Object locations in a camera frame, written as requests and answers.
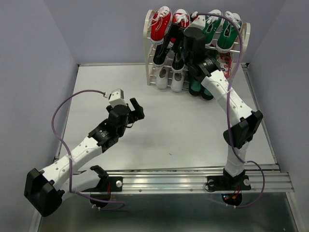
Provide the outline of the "red canvas sneaker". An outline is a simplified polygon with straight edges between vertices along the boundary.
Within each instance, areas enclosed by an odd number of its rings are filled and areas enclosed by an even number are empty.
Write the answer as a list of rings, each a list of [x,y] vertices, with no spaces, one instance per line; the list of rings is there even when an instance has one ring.
[[[185,9],[178,9],[172,16],[171,26],[177,24],[180,27],[188,27],[190,24],[190,15]]]
[[[172,19],[171,9],[168,6],[160,7],[149,20],[151,27],[150,41],[154,45],[160,45],[164,41],[165,31]]]

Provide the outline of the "black canvas sneaker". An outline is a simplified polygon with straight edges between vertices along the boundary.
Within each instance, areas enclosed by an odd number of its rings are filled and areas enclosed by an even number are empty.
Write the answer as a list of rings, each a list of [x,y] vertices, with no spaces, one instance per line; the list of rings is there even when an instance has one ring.
[[[156,67],[162,67],[165,63],[168,52],[172,48],[172,44],[169,43],[167,46],[160,44],[156,47],[155,54],[153,57],[153,64]]]
[[[174,58],[172,62],[172,70],[175,73],[181,73],[184,70],[185,60],[187,58],[187,52],[180,46],[174,53]]]

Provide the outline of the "white sneaker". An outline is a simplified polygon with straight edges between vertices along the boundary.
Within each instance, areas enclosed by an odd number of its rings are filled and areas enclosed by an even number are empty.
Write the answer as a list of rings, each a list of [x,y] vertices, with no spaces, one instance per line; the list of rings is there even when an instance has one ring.
[[[168,86],[169,68],[160,67],[156,74],[156,87],[158,89],[165,89]]]
[[[180,92],[183,89],[186,71],[174,72],[172,76],[171,89],[174,92]]]

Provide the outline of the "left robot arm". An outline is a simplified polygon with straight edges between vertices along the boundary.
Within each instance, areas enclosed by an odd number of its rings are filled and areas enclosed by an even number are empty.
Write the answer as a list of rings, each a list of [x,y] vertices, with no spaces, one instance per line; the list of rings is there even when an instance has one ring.
[[[72,193],[72,176],[87,162],[115,145],[130,124],[144,119],[143,107],[135,98],[130,99],[131,110],[122,98],[110,100],[106,108],[109,116],[93,129],[83,141],[57,162],[38,171],[28,172],[24,196],[41,216],[47,217],[61,205],[64,195]]]

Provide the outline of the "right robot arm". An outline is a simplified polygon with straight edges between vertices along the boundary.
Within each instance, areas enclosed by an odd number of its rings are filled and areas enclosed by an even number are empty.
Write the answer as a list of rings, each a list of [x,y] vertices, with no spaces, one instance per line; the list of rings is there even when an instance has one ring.
[[[173,50],[180,55],[189,74],[211,93],[227,116],[228,129],[223,133],[228,144],[227,162],[222,175],[208,177],[209,189],[233,190],[238,186],[250,189],[245,157],[262,113],[250,108],[231,87],[231,79],[225,78],[219,62],[208,54],[202,30],[172,24],[162,47],[166,48],[172,38],[176,40]]]

